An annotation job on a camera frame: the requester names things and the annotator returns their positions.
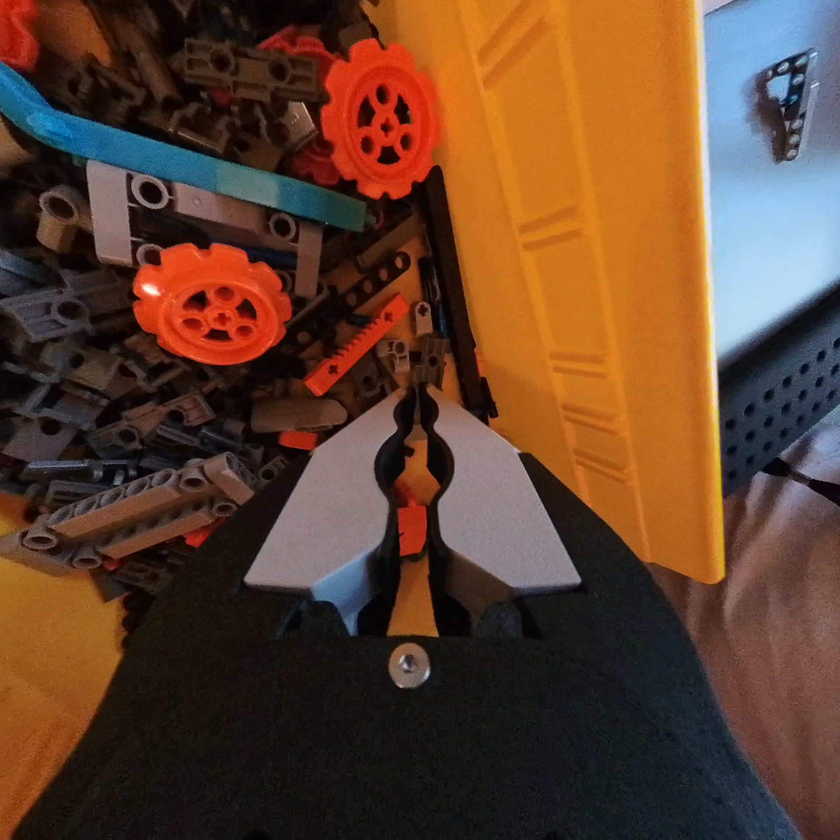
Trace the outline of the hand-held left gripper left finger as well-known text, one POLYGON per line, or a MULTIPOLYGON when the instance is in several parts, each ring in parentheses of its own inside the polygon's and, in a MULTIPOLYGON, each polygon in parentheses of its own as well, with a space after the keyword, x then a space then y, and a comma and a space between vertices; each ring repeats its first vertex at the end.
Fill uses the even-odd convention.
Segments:
POLYGON ((344 621, 378 595, 392 503, 382 457, 403 455, 416 391, 402 388, 318 446, 246 574, 251 589, 333 604, 344 621))

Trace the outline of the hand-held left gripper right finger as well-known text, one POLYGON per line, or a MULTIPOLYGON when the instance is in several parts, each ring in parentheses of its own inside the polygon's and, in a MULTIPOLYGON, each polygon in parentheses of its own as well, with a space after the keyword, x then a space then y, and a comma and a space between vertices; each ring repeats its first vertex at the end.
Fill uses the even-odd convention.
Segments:
POLYGON ((498 603, 578 588, 520 452, 442 392, 417 404, 438 483, 427 513, 434 619, 478 621, 498 603))

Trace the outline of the small orange connector piece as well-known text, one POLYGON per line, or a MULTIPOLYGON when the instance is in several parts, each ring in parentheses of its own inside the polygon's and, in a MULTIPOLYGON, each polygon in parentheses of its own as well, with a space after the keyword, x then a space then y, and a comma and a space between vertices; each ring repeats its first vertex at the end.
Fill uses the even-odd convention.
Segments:
MULTIPOLYGON (((445 356, 449 352, 449 342, 434 334, 421 338, 419 362, 414 368, 413 383, 423 382, 440 388, 444 382, 445 356)), ((392 484, 397 501, 397 530, 400 556, 415 560, 424 551, 427 542, 427 509, 420 504, 413 490, 403 478, 392 484)))

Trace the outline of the pile of building pieces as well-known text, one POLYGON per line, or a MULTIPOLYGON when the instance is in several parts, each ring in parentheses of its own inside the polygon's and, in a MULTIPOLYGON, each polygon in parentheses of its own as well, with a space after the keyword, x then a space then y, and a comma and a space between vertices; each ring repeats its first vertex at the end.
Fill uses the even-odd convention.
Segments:
MULTIPOLYGON (((289 273, 247 255, 280 278, 292 306, 287 332, 251 362, 202 364, 164 351, 140 328, 141 267, 99 261, 89 160, 38 142, 2 114, 2 492, 28 501, 20 530, 223 453, 254 473, 258 489, 397 386, 416 386, 428 334, 449 342, 442 386, 451 363, 465 408, 485 423, 497 416, 442 173, 432 166, 404 197, 370 198, 339 174, 322 132, 333 63, 363 39, 388 46, 369 14, 377 5, 2 2, 2 64, 54 109, 325 187, 365 202, 374 218, 359 233, 316 222, 320 291, 311 300, 292 294, 289 273), (409 304, 405 318, 325 395, 310 393, 308 373, 397 292, 409 304)), ((48 574, 89 572, 106 600, 120 596, 139 611, 230 516, 117 560, 74 552, 61 564, 23 549, 8 558, 48 574)))

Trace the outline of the yellow plastic bin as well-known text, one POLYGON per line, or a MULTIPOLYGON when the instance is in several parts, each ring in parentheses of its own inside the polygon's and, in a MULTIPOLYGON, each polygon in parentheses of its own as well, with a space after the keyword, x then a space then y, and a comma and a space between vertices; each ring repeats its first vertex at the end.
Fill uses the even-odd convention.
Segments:
POLYGON ((392 484, 428 513, 438 483, 417 394, 465 408, 447 363, 442 387, 394 390, 416 391, 413 427, 402 456, 389 443, 381 459, 381 590, 356 621, 246 585, 341 429, 139 611, 89 572, 6 567, 3 654, 25 634, 50 641, 35 686, 3 687, 2 804, 24 812, 10 838, 742 827, 750 772, 648 570, 723 574, 696 4, 374 7, 381 39, 434 86, 433 166, 497 409, 480 421, 520 452, 581 585, 434 619, 428 532, 419 558, 400 556, 392 484))

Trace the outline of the grey beam with blue pin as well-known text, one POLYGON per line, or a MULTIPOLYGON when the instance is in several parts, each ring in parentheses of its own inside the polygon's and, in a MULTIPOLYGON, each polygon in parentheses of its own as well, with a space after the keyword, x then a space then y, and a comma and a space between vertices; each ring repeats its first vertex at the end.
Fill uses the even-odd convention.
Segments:
POLYGON ((815 47, 795 52, 767 66, 760 78, 760 100, 770 111, 771 150, 776 163, 797 161, 810 127, 820 81, 815 47))

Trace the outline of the orange gear rack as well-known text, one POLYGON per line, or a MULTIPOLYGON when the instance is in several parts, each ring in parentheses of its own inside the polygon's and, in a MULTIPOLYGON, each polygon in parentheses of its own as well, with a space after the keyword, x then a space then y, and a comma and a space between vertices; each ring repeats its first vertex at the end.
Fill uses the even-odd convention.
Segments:
POLYGON ((375 318, 351 341, 321 360, 308 373, 303 382, 310 393, 323 396, 346 375, 368 353, 376 343, 383 340, 409 312, 409 304, 404 296, 397 292, 393 295, 375 318))

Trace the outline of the light grey angled beams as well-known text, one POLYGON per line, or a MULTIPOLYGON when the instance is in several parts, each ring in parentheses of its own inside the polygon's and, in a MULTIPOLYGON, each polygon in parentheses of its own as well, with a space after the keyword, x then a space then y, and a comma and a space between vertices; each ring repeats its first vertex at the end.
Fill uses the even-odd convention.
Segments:
POLYGON ((10 534, 3 550, 58 564, 69 564, 74 552, 117 560, 232 515, 256 489, 254 473, 223 453, 66 505, 10 534))

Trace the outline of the orange gear wheel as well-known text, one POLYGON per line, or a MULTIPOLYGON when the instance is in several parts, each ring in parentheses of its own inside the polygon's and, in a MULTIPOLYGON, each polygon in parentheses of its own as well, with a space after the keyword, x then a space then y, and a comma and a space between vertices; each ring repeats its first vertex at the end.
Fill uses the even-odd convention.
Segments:
POLYGON ((177 245, 133 281, 134 316, 160 347, 215 366, 244 364, 278 344, 292 317, 277 273, 228 245, 177 245))
POLYGON ((405 47, 363 39, 325 80, 322 132, 343 179, 370 198, 401 198, 425 179, 439 137, 430 77, 405 47))

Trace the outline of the light grey plate piece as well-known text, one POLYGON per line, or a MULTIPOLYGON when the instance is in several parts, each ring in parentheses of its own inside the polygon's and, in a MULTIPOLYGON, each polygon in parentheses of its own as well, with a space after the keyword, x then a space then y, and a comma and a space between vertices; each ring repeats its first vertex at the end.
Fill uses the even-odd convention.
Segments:
POLYGON ((289 273, 294 296, 311 300, 319 294, 321 224, 97 161, 87 162, 86 176, 101 263, 140 268, 159 264, 163 249, 174 245, 231 245, 289 273))

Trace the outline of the blue separator tool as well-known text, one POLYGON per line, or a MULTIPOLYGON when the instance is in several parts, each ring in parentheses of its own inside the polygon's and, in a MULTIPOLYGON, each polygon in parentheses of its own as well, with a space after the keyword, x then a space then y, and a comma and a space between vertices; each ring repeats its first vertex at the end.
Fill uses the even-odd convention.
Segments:
POLYGON ((1 65, 1 111, 38 142, 78 158, 273 207, 351 232, 359 233, 374 221, 360 199, 57 110, 5 64, 1 65))

